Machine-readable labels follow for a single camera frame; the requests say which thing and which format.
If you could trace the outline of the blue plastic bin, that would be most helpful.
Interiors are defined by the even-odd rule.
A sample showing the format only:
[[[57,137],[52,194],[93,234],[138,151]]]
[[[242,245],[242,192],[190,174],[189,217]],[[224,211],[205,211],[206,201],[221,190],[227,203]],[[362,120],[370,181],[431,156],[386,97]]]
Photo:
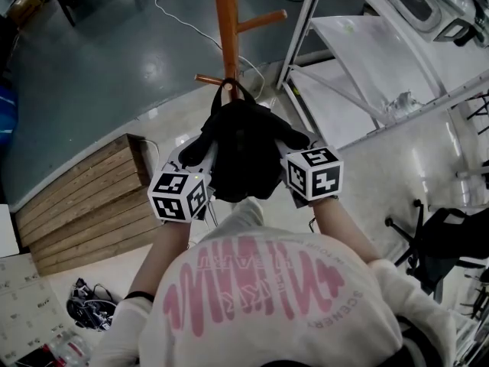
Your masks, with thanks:
[[[10,142],[18,123],[18,96],[0,86],[0,145]]]

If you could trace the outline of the wooden plank platform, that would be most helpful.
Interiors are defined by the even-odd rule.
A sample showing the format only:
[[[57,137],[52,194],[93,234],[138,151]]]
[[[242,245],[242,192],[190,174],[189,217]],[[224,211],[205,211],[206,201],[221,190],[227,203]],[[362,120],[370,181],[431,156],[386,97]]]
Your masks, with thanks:
[[[150,243],[156,220],[142,145],[125,134],[82,159],[15,214],[40,275],[68,271]]]

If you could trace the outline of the white metal shelving unit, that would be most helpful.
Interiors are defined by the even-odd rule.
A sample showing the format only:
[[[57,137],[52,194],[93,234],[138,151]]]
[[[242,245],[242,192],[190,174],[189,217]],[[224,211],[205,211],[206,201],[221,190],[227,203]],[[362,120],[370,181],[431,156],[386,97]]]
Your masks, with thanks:
[[[419,34],[388,0],[371,14],[316,15],[304,0],[277,85],[304,125],[345,149],[489,90],[489,0],[472,0],[477,34],[463,47]],[[400,119],[383,105],[410,91],[423,104]]]

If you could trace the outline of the brown wooden coat rack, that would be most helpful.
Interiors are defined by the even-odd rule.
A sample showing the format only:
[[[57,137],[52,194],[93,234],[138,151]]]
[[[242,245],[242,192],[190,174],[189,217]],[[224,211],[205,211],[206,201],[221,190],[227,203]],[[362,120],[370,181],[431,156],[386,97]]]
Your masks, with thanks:
[[[265,78],[261,72],[247,59],[240,57],[238,52],[238,35],[240,33],[263,27],[287,18],[287,12],[283,9],[273,11],[265,15],[259,15],[247,21],[238,19],[238,0],[215,0],[219,34],[221,38],[220,49],[225,69],[225,78],[238,78],[238,60],[242,59],[248,64],[262,80],[261,88],[255,99],[259,99],[265,86]]]

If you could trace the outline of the white oval appliance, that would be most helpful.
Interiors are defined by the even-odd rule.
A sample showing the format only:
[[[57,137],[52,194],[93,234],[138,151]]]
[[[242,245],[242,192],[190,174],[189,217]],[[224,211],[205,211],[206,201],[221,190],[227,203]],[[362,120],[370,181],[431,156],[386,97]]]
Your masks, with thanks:
[[[388,0],[401,16],[424,37],[434,39],[456,18],[473,24],[472,0]]]

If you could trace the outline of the black backpack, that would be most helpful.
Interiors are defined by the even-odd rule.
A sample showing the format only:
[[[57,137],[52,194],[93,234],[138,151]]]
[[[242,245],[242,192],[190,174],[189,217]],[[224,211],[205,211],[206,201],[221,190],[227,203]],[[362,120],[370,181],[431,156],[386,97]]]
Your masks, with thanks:
[[[217,144],[210,186],[216,199],[228,203],[271,196],[282,174],[277,140],[293,150],[310,143],[232,78],[218,88],[200,138]]]

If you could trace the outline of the white table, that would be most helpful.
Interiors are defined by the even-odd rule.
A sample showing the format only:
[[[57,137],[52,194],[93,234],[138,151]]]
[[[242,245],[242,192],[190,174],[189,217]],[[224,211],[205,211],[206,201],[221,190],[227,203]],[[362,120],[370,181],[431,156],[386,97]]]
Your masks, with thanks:
[[[17,255],[19,247],[7,204],[0,204],[0,258]]]

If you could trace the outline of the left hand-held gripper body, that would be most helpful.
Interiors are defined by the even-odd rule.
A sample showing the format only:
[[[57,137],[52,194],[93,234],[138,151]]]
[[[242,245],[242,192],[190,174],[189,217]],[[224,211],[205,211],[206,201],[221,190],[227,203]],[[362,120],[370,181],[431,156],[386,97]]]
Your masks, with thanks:
[[[168,161],[152,177],[147,195],[157,219],[164,222],[203,220],[214,189],[211,187],[212,162],[195,167]]]

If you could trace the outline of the person's right forearm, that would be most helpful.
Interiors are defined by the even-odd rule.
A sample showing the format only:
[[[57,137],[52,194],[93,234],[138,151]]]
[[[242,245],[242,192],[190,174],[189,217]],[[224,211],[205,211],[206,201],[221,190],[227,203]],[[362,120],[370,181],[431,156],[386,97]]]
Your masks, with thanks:
[[[366,264],[381,258],[370,240],[337,199],[326,197],[312,202],[310,206],[313,208],[319,231],[323,235],[348,246]]]

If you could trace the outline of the white drawer cabinet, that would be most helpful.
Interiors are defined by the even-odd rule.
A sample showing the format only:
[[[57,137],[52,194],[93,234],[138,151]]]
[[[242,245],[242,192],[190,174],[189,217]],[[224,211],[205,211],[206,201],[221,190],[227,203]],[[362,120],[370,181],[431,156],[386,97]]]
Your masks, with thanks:
[[[69,327],[31,255],[0,258],[0,362],[14,363]]]

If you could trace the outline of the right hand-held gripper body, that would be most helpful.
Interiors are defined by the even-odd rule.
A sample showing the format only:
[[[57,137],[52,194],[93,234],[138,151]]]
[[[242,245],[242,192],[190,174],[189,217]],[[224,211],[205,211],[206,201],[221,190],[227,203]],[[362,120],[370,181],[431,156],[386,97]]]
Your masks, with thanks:
[[[280,164],[281,180],[296,207],[338,196],[342,191],[343,160],[332,146],[293,150],[285,159],[280,159]]]

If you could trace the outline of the person's white trouser leg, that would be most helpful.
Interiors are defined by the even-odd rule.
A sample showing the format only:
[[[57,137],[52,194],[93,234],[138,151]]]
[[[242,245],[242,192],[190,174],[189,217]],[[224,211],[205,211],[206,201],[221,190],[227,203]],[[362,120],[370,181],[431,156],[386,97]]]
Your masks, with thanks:
[[[232,212],[200,243],[238,236],[264,237],[264,214],[259,202],[248,197],[233,206]]]

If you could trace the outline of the pack of water bottles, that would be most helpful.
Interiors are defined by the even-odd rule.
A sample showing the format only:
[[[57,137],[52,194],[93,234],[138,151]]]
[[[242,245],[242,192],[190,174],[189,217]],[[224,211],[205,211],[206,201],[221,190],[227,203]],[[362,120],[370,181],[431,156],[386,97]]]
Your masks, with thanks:
[[[63,331],[47,343],[60,367],[89,367],[92,347],[73,331]]]

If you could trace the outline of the black framed white tag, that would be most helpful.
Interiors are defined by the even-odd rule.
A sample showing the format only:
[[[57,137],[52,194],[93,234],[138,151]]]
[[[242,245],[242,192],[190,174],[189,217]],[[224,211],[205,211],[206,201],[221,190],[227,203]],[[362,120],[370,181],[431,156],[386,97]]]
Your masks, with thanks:
[[[435,42],[453,42],[458,47],[465,46],[477,34],[473,24],[460,18],[444,27],[435,37]]]

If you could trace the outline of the black office chair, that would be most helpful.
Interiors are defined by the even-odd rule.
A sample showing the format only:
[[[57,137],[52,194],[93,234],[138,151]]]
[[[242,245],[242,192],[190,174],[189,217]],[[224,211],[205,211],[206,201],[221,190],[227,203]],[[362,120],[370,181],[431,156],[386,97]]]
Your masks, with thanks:
[[[422,290],[440,303],[444,278],[454,267],[479,269],[483,265],[469,259],[489,258],[489,207],[468,215],[456,208],[440,208],[424,219],[424,205],[414,200],[419,210],[413,235],[387,217],[385,226],[394,229],[408,249],[394,262],[408,264],[406,273],[420,282]]]

